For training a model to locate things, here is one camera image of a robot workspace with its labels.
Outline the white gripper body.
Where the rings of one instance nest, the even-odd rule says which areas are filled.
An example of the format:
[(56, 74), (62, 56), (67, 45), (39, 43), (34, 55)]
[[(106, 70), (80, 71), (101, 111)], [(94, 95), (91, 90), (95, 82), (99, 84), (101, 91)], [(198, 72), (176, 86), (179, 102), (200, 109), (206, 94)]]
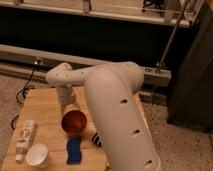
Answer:
[(61, 86), (57, 88), (58, 101), (62, 106), (74, 104), (76, 102), (76, 95), (72, 87)]

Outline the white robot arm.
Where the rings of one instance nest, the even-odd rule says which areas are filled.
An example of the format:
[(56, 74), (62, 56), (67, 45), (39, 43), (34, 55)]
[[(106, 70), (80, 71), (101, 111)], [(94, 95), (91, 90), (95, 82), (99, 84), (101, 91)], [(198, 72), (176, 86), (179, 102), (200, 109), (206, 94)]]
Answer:
[(111, 62), (74, 70), (61, 63), (46, 73), (59, 103), (75, 102), (74, 85), (85, 99), (112, 171), (163, 171), (146, 122), (134, 95), (144, 82), (144, 70), (134, 62)]

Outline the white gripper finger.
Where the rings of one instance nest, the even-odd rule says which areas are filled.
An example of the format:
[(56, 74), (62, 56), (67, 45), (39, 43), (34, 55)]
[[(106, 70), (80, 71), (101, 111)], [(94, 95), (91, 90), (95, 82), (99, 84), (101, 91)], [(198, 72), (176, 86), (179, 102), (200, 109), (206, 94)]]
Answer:
[(78, 102), (75, 102), (74, 104), (72, 104), (72, 108), (73, 110), (80, 110), (80, 106), (79, 106), (79, 103)]
[(60, 106), (60, 113), (61, 113), (62, 116), (64, 116), (64, 114), (66, 113), (66, 109), (67, 109), (66, 105), (61, 105)]

